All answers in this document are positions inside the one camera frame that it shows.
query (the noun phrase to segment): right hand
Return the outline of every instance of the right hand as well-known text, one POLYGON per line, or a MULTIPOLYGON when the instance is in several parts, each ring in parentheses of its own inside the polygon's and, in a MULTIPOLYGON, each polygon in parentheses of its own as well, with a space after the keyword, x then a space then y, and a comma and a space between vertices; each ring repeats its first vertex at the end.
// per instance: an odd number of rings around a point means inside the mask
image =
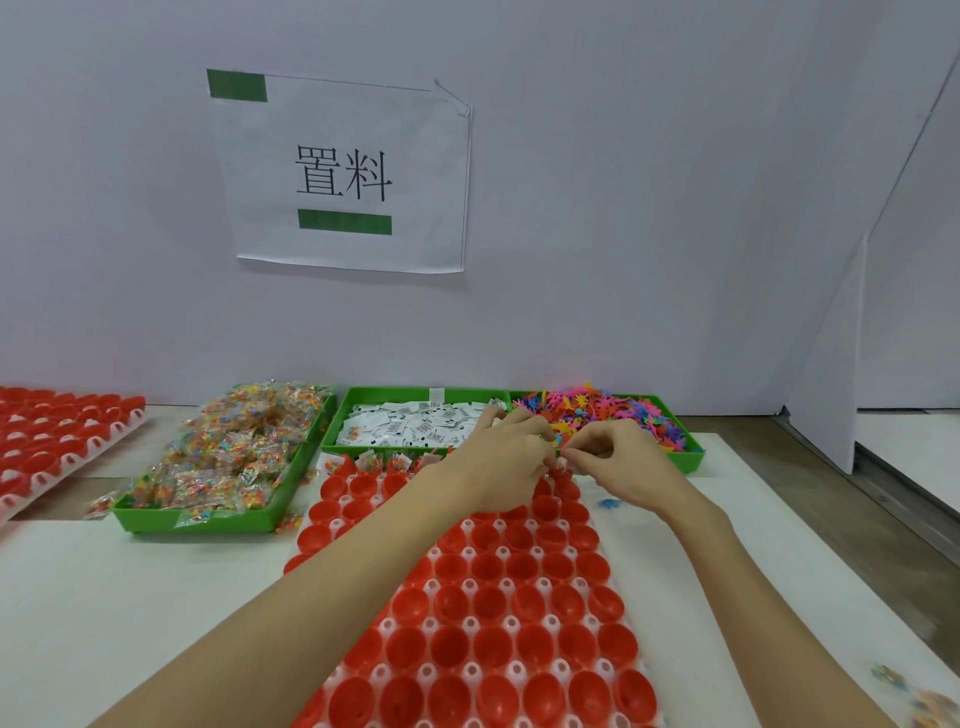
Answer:
POLYGON ((590 423, 570 438, 563 455, 612 495, 661 517, 695 492, 654 436, 634 420, 590 423))

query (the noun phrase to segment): white work surface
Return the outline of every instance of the white work surface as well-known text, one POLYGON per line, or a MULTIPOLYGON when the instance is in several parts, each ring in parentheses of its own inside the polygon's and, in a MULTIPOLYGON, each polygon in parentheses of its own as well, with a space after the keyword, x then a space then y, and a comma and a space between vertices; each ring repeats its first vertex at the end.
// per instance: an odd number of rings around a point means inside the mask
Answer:
POLYGON ((860 412, 856 441, 960 512, 960 413, 860 412))
MULTIPOLYGON (((692 482, 843 667, 890 709, 873 662, 960 697, 960 679, 716 435, 692 482)), ((693 570, 665 526, 585 500, 674 728, 756 717, 693 570)), ((104 522, 0 531, 0 705, 5 726, 84 726, 269 586, 289 538, 132 538, 104 522)))

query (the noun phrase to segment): hand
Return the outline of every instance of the hand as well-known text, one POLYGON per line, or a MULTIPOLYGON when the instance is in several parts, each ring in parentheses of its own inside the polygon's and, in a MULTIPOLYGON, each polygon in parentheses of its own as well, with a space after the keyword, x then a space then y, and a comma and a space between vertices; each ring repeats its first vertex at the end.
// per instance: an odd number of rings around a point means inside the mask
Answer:
POLYGON ((556 467, 553 429, 525 407, 509 415, 487 407, 467 441, 429 470, 444 470, 447 487, 461 490, 464 516, 513 510, 533 497, 537 480, 556 467), (496 427, 494 420, 502 420, 496 427))
POLYGON ((564 457, 612 495, 661 517, 695 492, 654 436, 634 420, 590 423, 570 438, 564 457))

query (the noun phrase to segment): left hand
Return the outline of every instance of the left hand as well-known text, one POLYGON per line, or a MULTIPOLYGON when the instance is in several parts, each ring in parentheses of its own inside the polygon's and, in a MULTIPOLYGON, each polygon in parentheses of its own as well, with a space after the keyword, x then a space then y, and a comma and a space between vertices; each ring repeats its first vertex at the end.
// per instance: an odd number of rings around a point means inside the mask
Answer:
POLYGON ((537 481, 556 466, 550 423, 525 407, 509 415, 489 406, 467 441, 443 462, 448 487, 461 490, 465 516, 475 512, 509 511, 529 502, 537 481), (502 420, 496 427, 494 420, 502 420))

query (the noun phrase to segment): plastic egg tray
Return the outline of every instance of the plastic egg tray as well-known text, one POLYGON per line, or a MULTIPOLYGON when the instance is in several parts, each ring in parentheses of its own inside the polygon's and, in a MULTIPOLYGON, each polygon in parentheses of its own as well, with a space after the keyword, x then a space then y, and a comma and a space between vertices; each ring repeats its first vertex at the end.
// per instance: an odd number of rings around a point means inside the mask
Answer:
MULTIPOLYGON (((297 538, 295 569, 406 483, 335 474, 297 538)), ((663 726, 580 489, 447 531, 294 723, 296 728, 663 726)))
POLYGON ((0 523, 147 419, 142 397, 0 387, 0 523))

